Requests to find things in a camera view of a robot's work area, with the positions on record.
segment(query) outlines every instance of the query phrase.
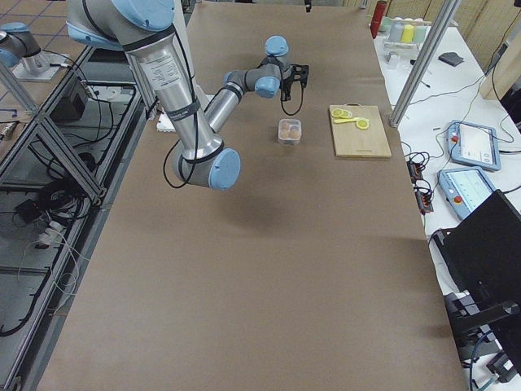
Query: cable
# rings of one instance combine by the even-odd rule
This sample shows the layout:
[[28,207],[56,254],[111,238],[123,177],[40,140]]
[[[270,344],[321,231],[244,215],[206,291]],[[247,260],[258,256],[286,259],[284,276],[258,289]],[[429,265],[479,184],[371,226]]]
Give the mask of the cable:
[[71,59],[69,56],[67,55],[62,55],[61,53],[58,53],[56,51],[50,51],[48,49],[42,49],[43,51],[45,51],[46,53],[52,53],[53,55],[59,55],[60,57],[63,57],[64,59],[67,59],[69,60],[73,65],[76,66],[77,70],[81,73],[81,75],[83,76],[83,78],[85,80],[87,80],[87,76],[83,73],[83,71],[81,70],[81,67],[80,65],[73,59]]
[[479,346],[485,341],[485,338],[492,334],[492,330],[488,330],[485,332],[475,343],[474,349],[472,350],[471,355],[471,363],[469,365],[469,391],[474,391],[474,385],[472,384],[472,367],[474,365],[474,361],[476,360],[476,354],[478,353]]
[[284,102],[282,101],[282,93],[280,94],[280,107],[284,114],[286,114],[287,116],[296,116],[302,108],[302,103],[304,103],[304,87],[302,86],[302,84],[300,84],[300,104],[296,111],[294,111],[293,113],[289,113],[286,111],[286,109],[284,108]]
[[152,102],[152,104],[150,105],[149,108],[147,108],[147,110],[145,110],[145,118],[149,118],[150,115],[152,114],[152,110],[154,110],[154,107],[156,106],[156,104],[160,101],[160,99],[156,96],[155,99],[154,99],[154,102]]
[[[177,34],[177,30],[175,28],[174,28],[174,35],[175,35],[175,37],[177,39],[177,42],[179,43],[179,47],[181,48],[182,56],[183,56],[183,59],[185,61],[185,65],[186,65],[186,71],[188,72],[188,78],[189,78],[189,81],[190,81],[190,94],[191,94],[191,98],[192,98],[192,103],[195,103],[195,101],[196,101],[196,98],[195,98],[195,88],[194,88],[194,83],[192,81],[193,76],[192,76],[192,71],[190,70],[190,63],[188,62],[188,57],[186,56],[185,48],[182,45],[181,38],[179,37],[179,34]],[[194,113],[194,129],[195,129],[194,162],[196,162],[197,161],[197,150],[199,149],[199,123],[198,123],[198,118],[197,118],[197,111]],[[183,180],[181,185],[174,185],[173,183],[170,182],[169,177],[168,177],[168,175],[166,173],[166,164],[167,164],[167,161],[168,161],[168,159],[170,157],[170,154],[172,153],[173,149],[179,144],[179,141],[180,140],[177,140],[175,142],[175,144],[170,148],[170,150],[167,152],[167,154],[166,154],[166,156],[164,157],[164,160],[163,160],[163,178],[168,183],[168,185],[171,188],[174,188],[174,189],[180,189],[180,188],[182,188],[182,187],[184,187],[184,186],[186,186],[188,184],[188,182],[191,180],[192,175],[194,173],[195,165],[197,164],[197,163],[193,163],[191,165],[190,172],[188,173],[188,177]]]
[[282,71],[282,65],[280,63],[279,63],[279,66],[278,66],[278,70],[280,72],[280,82],[281,82],[280,107],[281,107],[282,111],[284,112],[284,114],[286,114],[287,116],[296,116],[299,113],[300,109],[302,108],[302,104],[304,103],[304,87],[302,86],[302,81],[300,82],[300,104],[299,104],[299,107],[293,113],[289,113],[284,108],[284,102],[282,101],[282,83],[284,81],[284,73]]
[[100,102],[108,103],[108,109],[109,109],[109,112],[111,113],[111,127],[109,128],[108,132],[104,136],[99,137],[99,132],[101,131],[101,124],[102,124],[102,118],[103,118],[102,114],[101,114],[101,108],[100,108],[99,123],[98,123],[98,133],[96,134],[96,137],[94,138],[94,140],[89,140],[89,141],[85,141],[83,143],[75,144],[75,145],[72,146],[74,148],[83,147],[85,145],[90,145],[90,144],[94,144],[94,143],[98,143],[100,141],[103,141],[105,138],[110,136],[110,134],[112,133],[112,129],[114,128],[114,112],[112,111],[112,102],[110,102],[108,100],[102,100],[102,99],[93,99],[93,98],[91,98],[91,99],[96,101],[96,102],[98,102],[98,105],[100,107],[101,107],[101,103]]
[[485,391],[488,387],[490,387],[494,381],[496,381],[496,378],[492,376],[490,379],[488,379],[487,383],[485,383],[482,387],[478,388],[478,391]]
[[[33,143],[40,143],[41,141],[40,140],[37,140],[36,142],[32,142],[29,144],[28,146],[28,149],[31,151],[31,153],[34,155],[34,157],[40,162],[43,164],[44,167],[46,167],[46,173],[47,173],[47,176],[51,179],[54,179],[54,180],[59,180],[59,179],[64,179],[64,175],[63,173],[60,173],[59,171],[57,171],[56,169],[53,169],[51,166],[54,164],[58,165],[59,168],[65,170],[65,168],[57,161],[55,160],[54,157],[52,158],[46,158],[45,156],[43,156],[40,152],[37,152],[36,149],[34,149],[34,147],[31,145]],[[54,177],[53,175],[51,175],[50,173],[53,172],[55,173],[56,175],[58,175],[58,177]]]
[[513,193],[514,191],[517,191],[519,189],[521,189],[521,185],[514,187],[513,189],[510,189],[508,191],[503,191],[503,194]]
[[457,94],[458,92],[462,92],[462,91],[465,90],[466,88],[469,88],[469,87],[475,86],[475,84],[478,83],[480,80],[482,80],[484,77],[485,77],[485,75],[479,77],[479,79],[476,80],[476,81],[474,81],[472,84],[469,84],[468,86],[464,86],[464,87],[460,88],[460,89],[457,90],[457,91],[450,91],[450,92],[443,92],[443,93],[441,93],[441,94],[429,95],[429,96],[427,96],[427,97],[424,98],[424,99],[415,100],[414,102],[411,102],[409,105],[411,105],[411,104],[416,104],[416,103],[421,103],[421,102],[425,102],[426,100],[429,100],[430,98],[437,98],[437,97],[439,97],[439,96],[443,96],[443,95]]
[[509,24],[509,26],[506,28],[505,30],[505,33],[503,34],[503,37],[501,38],[500,42],[499,42],[499,45],[497,45],[497,48],[496,50],[493,52],[492,54],[492,57],[490,57],[490,61],[488,62],[488,66],[487,66],[487,71],[485,72],[485,74],[487,74],[488,72],[490,72],[490,69],[491,69],[491,65],[492,65],[492,62],[494,60],[494,55],[497,53],[497,51],[499,51],[499,48],[501,47],[501,45],[503,44],[503,41],[505,40],[505,37],[506,37],[506,34],[508,33],[508,30],[510,30],[510,27],[512,27],[512,24],[514,24],[515,20],[518,19],[518,16],[519,14],[521,14],[521,10],[519,10],[519,12],[517,13],[517,15],[515,16],[514,20],[512,20],[512,22]]
[[[414,160],[417,156],[422,157],[422,160],[421,161]],[[429,155],[429,152],[411,152],[411,153],[408,153],[407,155],[404,155],[404,157],[409,158],[409,161],[419,165],[420,171],[423,171],[426,168],[427,163],[431,159],[431,155]]]
[[510,137],[510,140],[512,141],[506,141],[505,140],[505,143],[513,143],[514,142],[514,136],[512,134],[510,134],[504,127],[503,127],[503,122],[505,121],[506,118],[509,118],[510,117],[510,114],[506,114],[506,116],[503,117],[503,119],[501,120],[501,122],[499,123],[499,127],[501,128],[501,130],[503,132],[505,132],[506,134],[508,134],[508,136]]
[[425,13],[423,14],[423,19],[424,20],[427,17],[427,13],[429,12],[429,8],[431,8],[431,4],[432,4],[432,0],[429,2],[429,4],[427,5],[427,8],[425,9]]
[[439,132],[436,136],[434,136],[436,143],[440,147],[441,153],[438,156],[433,156],[432,159],[440,159],[441,157],[443,157],[445,155],[445,149],[443,149],[443,145],[441,145],[439,137],[440,137],[440,135],[442,135],[443,133],[447,133],[448,131],[449,131],[449,128],[445,129],[443,132]]
[[[134,100],[135,96],[136,96],[136,88],[134,86],[132,86],[132,91],[133,91],[133,95],[132,95],[132,100]],[[123,118],[126,117],[127,113],[129,112],[130,110],[130,103],[132,102],[132,100],[126,105],[125,107],[125,110],[123,111],[123,114],[121,114],[121,121],[117,124],[116,128],[114,129],[114,131],[117,131],[120,129],[120,126],[121,126],[121,123],[123,122]],[[112,112],[112,105],[109,104],[109,110],[111,112],[111,129],[109,130],[109,134],[112,132],[112,128],[114,128],[114,114]],[[107,146],[107,148],[105,148],[105,150],[103,151],[103,154],[101,155],[101,157],[99,158],[98,162],[96,163],[96,173],[98,172],[98,168],[99,166],[105,161],[105,159],[107,158],[107,154],[108,154],[108,150],[109,150],[109,147],[110,147],[110,143],[109,143],[109,146]]]
[[[24,256],[25,256],[28,246],[30,246],[34,243],[35,242],[32,242],[32,243],[29,243],[27,246],[25,246]],[[0,325],[0,337],[12,336],[13,334],[18,332],[25,326],[25,324],[29,321],[29,318],[31,318],[31,315],[33,314],[34,307],[36,306],[36,302],[37,302],[38,298],[40,297],[40,295],[42,294],[43,288],[45,287],[46,282],[49,279],[49,276],[50,276],[50,272],[47,271],[45,276],[43,277],[42,283],[38,287],[37,291],[33,294],[33,299],[31,300],[31,304],[29,306],[27,314],[22,319],[18,319],[18,321],[19,321],[18,325],[14,326],[13,328],[11,328],[7,331],[3,331],[3,327],[4,327],[3,324]]]
[[410,155],[413,152],[413,148],[405,141],[401,141],[401,143],[404,144],[409,149],[409,153],[407,155]]
[[94,140],[91,140],[89,138],[78,136],[77,134],[74,134],[74,133],[63,133],[63,135],[64,136],[76,137],[76,138],[79,138],[80,140],[83,140],[83,141],[89,141],[89,142],[93,142],[94,141]]
[[496,68],[497,67],[494,67],[493,70],[492,70],[492,76],[491,76],[492,89],[494,91],[494,94],[496,95],[496,99],[498,101],[501,101],[501,99],[499,98],[499,95],[497,94],[497,91],[496,91],[496,82],[494,81],[494,74],[496,73]]
[[436,190],[436,188],[440,185],[440,172],[442,169],[444,169],[445,167],[447,167],[447,164],[450,162],[450,160],[452,159],[453,157],[453,151],[454,151],[454,148],[456,147],[457,144],[454,144],[451,148],[450,148],[450,151],[449,151],[449,158],[447,159],[447,161],[445,161],[445,164],[441,167],[440,170],[438,170],[438,174],[436,175],[436,185],[434,186],[434,188],[432,189],[433,191],[433,194],[432,194],[432,198],[434,199],[434,190]]

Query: tiled floor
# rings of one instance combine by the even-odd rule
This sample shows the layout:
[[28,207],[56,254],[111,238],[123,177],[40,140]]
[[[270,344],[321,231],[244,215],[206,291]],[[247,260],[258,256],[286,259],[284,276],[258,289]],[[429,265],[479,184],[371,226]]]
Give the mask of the tiled floor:
[[[26,24],[44,50],[66,53],[73,58],[83,50],[68,37],[65,25],[67,8],[65,2],[47,0],[0,0],[0,26],[10,22]],[[26,85],[31,93],[31,85]],[[12,109],[16,102],[11,93],[0,84],[0,109]],[[9,120],[10,112],[0,110],[0,120]]]

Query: white desk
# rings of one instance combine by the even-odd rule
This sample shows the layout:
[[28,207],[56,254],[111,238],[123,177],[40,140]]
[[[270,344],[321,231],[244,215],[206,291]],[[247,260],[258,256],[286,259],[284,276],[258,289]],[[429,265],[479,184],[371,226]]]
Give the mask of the white desk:
[[[385,61],[386,51],[383,48],[383,37],[376,37],[374,46],[379,56],[380,68],[385,77],[389,100],[391,105],[394,105],[412,69],[409,60],[415,59],[416,53],[412,53],[411,51],[409,54],[406,54],[404,51],[401,51],[401,59],[396,68],[392,69]],[[439,55],[450,51],[458,53],[465,59],[464,62],[457,67],[452,67],[438,60]],[[449,28],[423,77],[423,81],[428,84],[430,88],[421,84],[412,102],[425,99],[430,95],[460,90],[462,87],[478,81],[482,76],[483,72],[466,43],[463,41],[462,36],[456,28]],[[441,155],[440,146],[435,140],[436,134],[446,130],[449,122],[462,120],[465,117],[472,99],[477,94],[480,82],[481,81],[476,82],[473,86],[456,94],[433,97],[425,102],[409,106],[398,128],[402,141],[408,143],[414,152],[425,151],[429,152],[431,156]],[[484,100],[478,95],[465,121],[492,126],[496,128],[498,138],[508,139],[509,136],[501,130],[500,126],[501,121],[506,115],[506,111],[499,102],[496,100]],[[521,135],[519,135],[512,120],[508,117],[502,122],[502,125],[503,128],[514,137],[514,142],[499,142],[500,149],[521,150]],[[445,134],[440,135],[439,141],[444,147],[444,155],[438,159],[431,159],[427,164],[426,170],[423,171],[424,178],[432,187],[437,183],[436,174],[440,169],[461,167],[453,162],[448,163],[449,152],[446,147]],[[408,152],[408,147],[404,146],[404,153]],[[521,175],[519,175],[521,155],[501,155],[501,164],[502,167],[500,171],[496,173],[487,172],[494,186],[503,191],[508,191],[521,184]],[[517,209],[521,208],[521,190],[510,193],[507,196]],[[430,235],[439,228],[455,227],[460,222],[439,187],[435,189],[433,207],[434,213],[429,213],[425,219],[425,232],[427,235]],[[443,294],[457,292],[458,290],[450,278],[444,261],[434,244],[431,245],[431,255],[436,265],[436,272]],[[479,386],[485,384],[491,377],[485,364],[490,361],[492,357],[493,355],[484,356],[475,365],[473,377]],[[492,391],[519,391],[521,389],[521,376],[516,376],[508,384],[495,383],[488,389]]]

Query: metal pole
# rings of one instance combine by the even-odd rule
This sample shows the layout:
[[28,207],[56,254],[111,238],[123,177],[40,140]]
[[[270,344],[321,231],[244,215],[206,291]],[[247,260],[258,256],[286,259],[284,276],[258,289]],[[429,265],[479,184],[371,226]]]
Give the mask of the metal pole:
[[405,115],[405,111],[407,110],[416,89],[422,82],[423,74],[427,70],[432,56],[436,52],[436,49],[438,48],[450,21],[454,17],[460,2],[461,0],[445,0],[441,6],[440,13],[436,17],[436,20],[431,27],[431,31],[427,35],[427,40],[420,50],[418,59],[416,60],[416,63],[414,63],[413,70],[405,83],[404,89],[401,91],[400,97],[398,98],[396,106],[394,107],[389,119],[389,123],[393,128],[398,127],[401,119]]
[[22,86],[18,79],[13,75],[11,70],[0,61],[0,81],[3,85],[9,90],[20,102],[25,111],[29,112],[31,115],[35,115],[38,111],[38,106],[34,102],[29,92]]

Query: another robot arm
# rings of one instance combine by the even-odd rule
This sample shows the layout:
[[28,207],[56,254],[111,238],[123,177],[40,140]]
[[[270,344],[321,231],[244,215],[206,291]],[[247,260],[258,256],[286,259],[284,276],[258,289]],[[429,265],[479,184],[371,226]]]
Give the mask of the another robot arm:
[[0,60],[9,68],[22,61],[27,72],[35,76],[50,66],[29,28],[20,22],[0,26]]
[[183,67],[186,53],[182,61],[174,48],[173,39],[179,36],[173,12],[173,0],[68,0],[68,31],[79,42],[123,50],[138,61],[180,138],[173,149],[176,175],[187,183],[225,190],[239,176],[240,159],[217,132],[246,92],[273,97],[281,81],[291,76],[287,44],[281,37],[270,38],[268,57],[259,68],[230,72],[205,112]]

